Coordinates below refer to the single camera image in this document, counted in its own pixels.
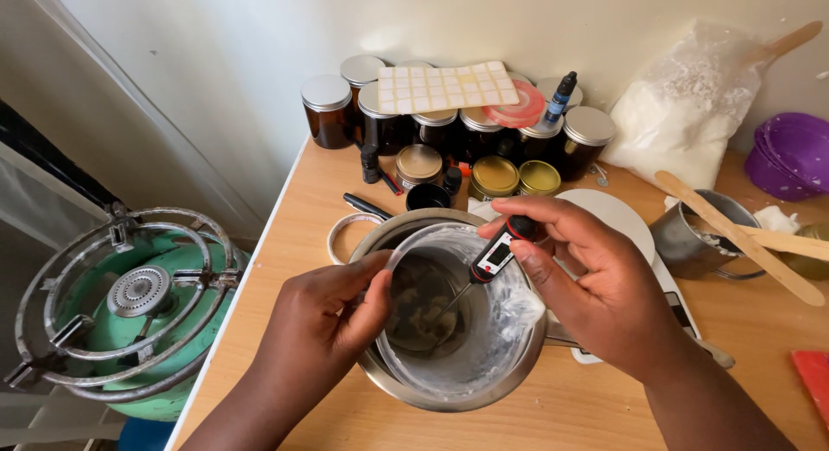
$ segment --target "metal cup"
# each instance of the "metal cup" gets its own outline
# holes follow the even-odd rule
[[[733,223],[760,227],[753,214],[734,199],[714,191],[696,192]],[[745,280],[766,274],[764,270],[751,274],[732,274],[720,269],[731,260],[745,255],[725,237],[705,236],[692,228],[686,221],[685,214],[698,216],[688,205],[679,202],[650,225],[657,252],[672,275],[684,279],[699,279],[713,272],[723,278]]]

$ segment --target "wooden table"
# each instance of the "wooden table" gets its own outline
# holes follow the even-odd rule
[[[743,158],[726,156],[717,190],[755,211],[779,201],[753,187]],[[393,171],[393,158],[382,158]],[[610,186],[595,176],[568,185],[608,192],[650,223],[664,211],[665,194],[626,170],[608,167]],[[466,187],[458,208],[466,208]],[[361,181],[358,150],[324,150],[308,142],[300,153],[249,274],[225,321],[221,344],[197,382],[192,406],[179,420],[178,448],[231,390],[253,359],[280,285],[286,278],[329,265],[326,236],[354,212],[342,199],[351,192],[386,211],[405,210],[381,181]],[[825,219],[829,198],[780,204],[804,223]],[[370,224],[352,224],[337,254],[346,259]],[[829,435],[789,359],[795,349],[829,350],[829,308],[800,302],[770,277],[745,282],[709,276],[679,279],[703,338],[730,352],[731,371],[794,445],[829,449]],[[823,286],[824,293],[829,293]],[[462,414],[437,414],[411,407],[381,391],[355,366],[294,432],[282,449],[664,449],[642,386],[606,364],[584,366],[569,349],[545,347],[517,390],[496,404]]]

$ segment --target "silver metal lid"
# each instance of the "silver metal lid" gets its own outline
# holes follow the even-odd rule
[[[544,103],[544,110],[541,111],[541,116],[538,117],[538,123],[527,128],[520,128],[518,132],[534,139],[549,139],[561,132],[561,126],[565,123],[564,116],[559,117],[559,120],[554,123],[544,119],[544,115],[547,114],[547,107],[549,106],[550,102]]]
[[[544,99],[550,101],[555,94],[555,90],[561,84],[561,80],[564,76],[554,76],[554,77],[547,77],[538,81],[538,84],[535,85],[538,88],[538,91],[544,95]],[[585,93],[581,91],[578,85],[573,88],[573,94],[570,95],[570,100],[567,102],[567,106],[565,106],[565,112],[570,110],[573,107],[577,107],[581,105],[581,102],[585,99]]]
[[[582,145],[601,147],[616,135],[614,120],[595,107],[577,106],[563,117],[567,136]]]
[[[511,70],[508,70],[506,72],[506,75],[510,76],[510,79],[518,79],[522,82],[526,82],[527,84],[532,84],[532,82],[530,82],[530,80],[523,74],[518,74],[517,72],[512,72]]]
[[[374,81],[360,88],[360,93],[358,94],[358,106],[360,110],[375,119],[388,119],[399,116],[399,114],[382,114],[380,112],[380,97],[378,96],[378,90],[380,88],[378,85],[379,83]]]
[[[418,123],[421,123],[423,126],[433,126],[435,128],[451,124],[457,117],[457,108],[412,114],[412,118]]]
[[[462,107],[461,121],[468,128],[478,132],[498,132],[504,128],[487,117],[480,106]]]
[[[156,265],[138,267],[112,285],[106,297],[107,308],[117,317],[139,317],[158,307],[170,287],[170,273],[166,269]]]
[[[420,60],[408,60],[395,64],[396,68],[433,68],[432,64]]]
[[[299,89],[303,103],[315,111],[337,111],[351,102],[351,87],[336,75],[315,75]]]
[[[377,70],[385,68],[386,63],[369,54],[358,54],[346,58],[340,64],[340,75],[354,87],[362,87],[377,80]]]

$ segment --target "plastic bag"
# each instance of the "plastic bag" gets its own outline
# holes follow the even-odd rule
[[[760,88],[759,47],[726,26],[696,22],[634,81],[610,113],[617,135],[601,160],[657,184],[668,170],[694,189],[713,189],[728,139]]]

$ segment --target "stainless steel pot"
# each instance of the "stainless steel pot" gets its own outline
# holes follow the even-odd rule
[[[399,214],[391,220],[380,224],[369,233],[354,250],[354,253],[351,254],[350,261],[353,262],[361,259],[376,250],[394,249],[405,238],[409,237],[409,235],[430,224],[453,221],[476,226],[486,223],[486,221],[474,214],[442,208],[427,208]],[[527,283],[535,291],[529,279],[527,279]],[[542,317],[535,324],[524,353],[513,367],[513,371],[501,383],[488,393],[473,400],[451,404],[424,398],[397,381],[391,372],[389,372],[386,363],[380,357],[376,343],[371,344],[369,350],[360,357],[358,363],[368,377],[383,391],[395,396],[404,403],[435,412],[463,412],[490,405],[513,392],[524,381],[527,375],[530,374],[530,371],[535,365],[535,361],[538,360],[538,356],[541,354],[541,347],[544,344],[579,347],[564,327],[554,319],[552,312],[548,311],[547,317]]]

